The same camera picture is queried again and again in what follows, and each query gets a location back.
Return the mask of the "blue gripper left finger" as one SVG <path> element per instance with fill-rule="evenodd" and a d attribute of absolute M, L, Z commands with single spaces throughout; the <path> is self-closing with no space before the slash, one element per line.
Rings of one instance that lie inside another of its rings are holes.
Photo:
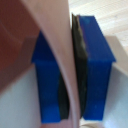
<path fill-rule="evenodd" d="M 32 62 L 36 67 L 41 121 L 56 123 L 69 116 L 69 100 L 58 64 L 42 33 L 39 33 Z"/>

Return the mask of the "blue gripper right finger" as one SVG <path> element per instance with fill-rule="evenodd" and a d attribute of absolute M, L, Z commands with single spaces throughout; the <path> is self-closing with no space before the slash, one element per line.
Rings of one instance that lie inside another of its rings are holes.
<path fill-rule="evenodd" d="M 116 59 L 94 16 L 72 16 L 72 37 L 81 116 L 102 120 Z"/>

